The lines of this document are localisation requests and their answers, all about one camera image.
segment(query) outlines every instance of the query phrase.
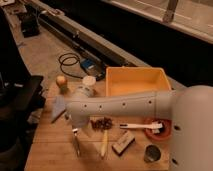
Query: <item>wooden table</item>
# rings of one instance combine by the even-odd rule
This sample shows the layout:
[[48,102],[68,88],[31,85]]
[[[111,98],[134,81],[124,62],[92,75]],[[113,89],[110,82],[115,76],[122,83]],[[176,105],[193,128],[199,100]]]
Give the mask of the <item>wooden table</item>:
[[[80,82],[69,83],[70,92],[64,95],[68,98]],[[105,96],[105,83],[98,82],[95,86],[96,96]],[[142,130],[132,130],[136,141],[118,157],[112,151],[112,144],[118,140],[125,130],[119,129],[121,122],[142,123],[142,117],[110,117],[113,128],[108,131],[109,143],[104,159],[100,157],[100,147],[103,133],[95,131],[92,137],[87,137],[81,130],[78,138],[81,147],[81,157],[77,157],[72,145],[71,125],[61,116],[51,124],[53,101],[59,94],[55,83],[49,88],[43,113],[35,132],[33,144],[25,166],[26,171],[139,171],[168,170],[169,142],[151,142]],[[161,159],[154,163],[143,161],[147,145],[156,144],[161,152]]]

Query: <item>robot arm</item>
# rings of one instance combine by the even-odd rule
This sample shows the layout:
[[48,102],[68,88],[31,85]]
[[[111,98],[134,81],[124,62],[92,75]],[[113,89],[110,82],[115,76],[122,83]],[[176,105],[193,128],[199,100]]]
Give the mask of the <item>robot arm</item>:
[[77,128],[85,126],[91,115],[144,116],[171,119],[172,103],[178,96],[177,91],[152,91],[125,96],[92,96],[89,87],[76,89],[67,105],[72,125]]

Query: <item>orange box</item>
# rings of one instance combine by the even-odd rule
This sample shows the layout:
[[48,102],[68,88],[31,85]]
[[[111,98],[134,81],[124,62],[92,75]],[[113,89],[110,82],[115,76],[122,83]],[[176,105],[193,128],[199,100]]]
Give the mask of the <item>orange box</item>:
[[162,68],[154,67],[108,67],[106,71],[106,95],[171,90]]

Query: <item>cable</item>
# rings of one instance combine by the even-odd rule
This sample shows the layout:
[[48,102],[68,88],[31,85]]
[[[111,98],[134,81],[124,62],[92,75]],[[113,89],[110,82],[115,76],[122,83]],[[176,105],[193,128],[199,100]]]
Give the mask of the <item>cable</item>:
[[[70,59],[74,59],[74,62],[66,63],[66,62],[67,62],[68,60],[70,60]],[[64,66],[73,66],[73,65],[75,65],[75,64],[77,64],[77,63],[79,63],[79,65],[80,65],[80,67],[81,67],[80,58],[79,58],[79,56],[78,56],[77,54],[72,53],[72,52],[65,53],[65,54],[59,56],[58,61],[59,61],[59,63],[60,63],[60,70],[61,70],[62,73],[64,73],[65,75],[68,75],[68,76],[70,76],[70,77],[83,79],[83,77],[81,77],[81,76],[73,75],[73,74],[70,74],[70,73],[66,72],[66,71],[64,70],[64,68],[63,68]]]

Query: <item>small object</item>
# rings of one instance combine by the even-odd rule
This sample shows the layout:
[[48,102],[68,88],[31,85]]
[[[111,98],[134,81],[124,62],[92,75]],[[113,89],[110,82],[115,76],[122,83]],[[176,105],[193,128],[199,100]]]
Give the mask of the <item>small object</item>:
[[85,86],[88,86],[88,87],[93,87],[96,83],[96,78],[93,77],[93,76],[85,76],[82,80],[82,83],[85,85]]
[[60,93],[64,94],[68,91],[68,87],[67,87],[67,79],[65,76],[63,75],[59,75],[56,77],[56,84],[60,89]]
[[112,119],[106,118],[106,117],[98,119],[96,121],[91,120],[90,122],[91,122],[92,128],[95,131],[98,131],[98,130],[104,131],[106,129],[111,129],[113,125]]
[[120,124],[121,129],[132,128],[132,129],[160,129],[163,127],[162,123],[152,123],[152,124]]
[[158,161],[161,157],[160,149],[155,145],[146,147],[144,161],[147,163]]
[[77,156],[79,157],[81,155],[81,151],[80,151],[79,141],[78,141],[78,137],[77,137],[78,129],[74,128],[72,131],[73,131],[73,134],[74,134],[74,137],[73,137],[73,146],[75,148]]
[[104,135],[103,135],[102,144],[101,144],[101,158],[102,159],[104,158],[104,156],[106,154],[107,145],[108,145],[108,131],[104,130]]
[[54,101],[51,123],[54,123],[66,111],[66,102],[63,97],[57,96]]
[[127,147],[129,147],[134,141],[135,136],[130,131],[127,131],[116,143],[112,145],[112,149],[118,156],[121,156]]
[[171,120],[167,119],[156,119],[156,118],[146,118],[144,124],[151,124],[153,122],[158,122],[163,125],[160,128],[159,133],[153,133],[152,129],[144,129],[144,133],[148,138],[151,138],[155,141],[165,141],[168,140],[171,135]]
[[161,132],[164,131],[164,125],[163,125],[163,123],[161,123],[159,121],[155,121],[155,122],[152,122],[152,124],[161,124],[162,125],[161,128],[152,129],[152,133],[153,134],[160,134]]

